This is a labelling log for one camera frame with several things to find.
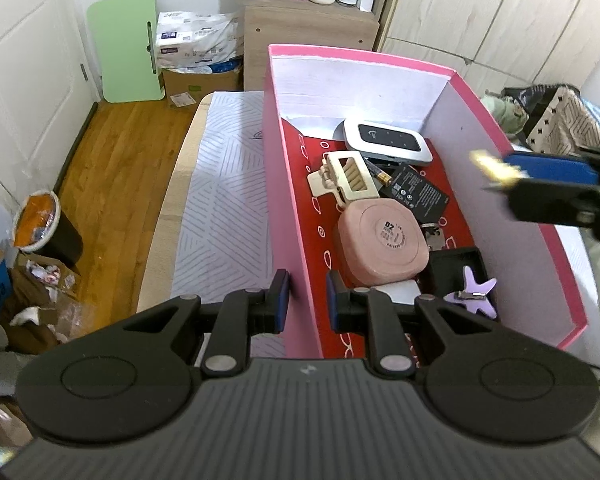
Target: plastic-wrapped tissue package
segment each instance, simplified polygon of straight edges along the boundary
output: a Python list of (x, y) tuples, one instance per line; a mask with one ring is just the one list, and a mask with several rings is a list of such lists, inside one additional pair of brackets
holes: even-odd
[(200, 16), (193, 12), (161, 12), (155, 38), (159, 68), (209, 66), (241, 56), (242, 19), (238, 12)]

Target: wooden shelf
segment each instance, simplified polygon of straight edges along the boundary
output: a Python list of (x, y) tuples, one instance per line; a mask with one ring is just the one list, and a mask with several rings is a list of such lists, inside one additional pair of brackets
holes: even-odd
[(345, 7), (338, 3), (331, 5), (314, 4), (309, 0), (238, 0), (247, 7), (277, 7), (279, 9), (307, 10), (333, 16), (347, 16), (362, 22), (377, 22), (378, 19), (372, 12), (362, 12), (357, 7)]

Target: pink box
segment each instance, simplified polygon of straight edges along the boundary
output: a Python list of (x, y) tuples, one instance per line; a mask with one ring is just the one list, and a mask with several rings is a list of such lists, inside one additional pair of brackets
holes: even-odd
[[(490, 274), (504, 325), (566, 349), (587, 328), (570, 263), (554, 226), (513, 221), (502, 196), (486, 181), (470, 150), (511, 152), (507, 137), (452, 69), (403, 57), (342, 48), (271, 45), (264, 92), (263, 137), (274, 268), (288, 269), (292, 295), (283, 333), (288, 357), (325, 351), (330, 236), (320, 233), (326, 212), (308, 195), (308, 152), (337, 142), (294, 133), (286, 121), (337, 124), (361, 118), (417, 129), (429, 139)], [(353, 338), (336, 336), (344, 356), (357, 354)]]

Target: black trash bin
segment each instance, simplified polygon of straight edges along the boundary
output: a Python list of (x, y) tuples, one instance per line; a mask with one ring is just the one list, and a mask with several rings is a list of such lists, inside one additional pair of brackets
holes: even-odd
[[(71, 221), (62, 212), (60, 201), (55, 193), (51, 191), (39, 191), (36, 194), (47, 193), (56, 202), (56, 214), (54, 221), (46, 235), (38, 242), (26, 247), (20, 247), (25, 253), (35, 253), (49, 258), (60, 260), (69, 268), (74, 268), (82, 256), (82, 237)], [(20, 219), (20, 213), (14, 221), (14, 232)]]

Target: purple star hair clip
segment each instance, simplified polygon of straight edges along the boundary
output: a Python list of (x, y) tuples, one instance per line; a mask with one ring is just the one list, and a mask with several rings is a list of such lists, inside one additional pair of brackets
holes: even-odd
[(477, 314), (480, 310), (490, 319), (496, 319), (498, 314), (487, 298), (487, 294), (496, 286), (498, 280), (491, 278), (488, 282), (477, 283), (474, 272), (469, 266), (464, 266), (462, 273), (464, 274), (464, 290), (447, 294), (444, 298), (445, 301), (461, 304), (472, 314)]

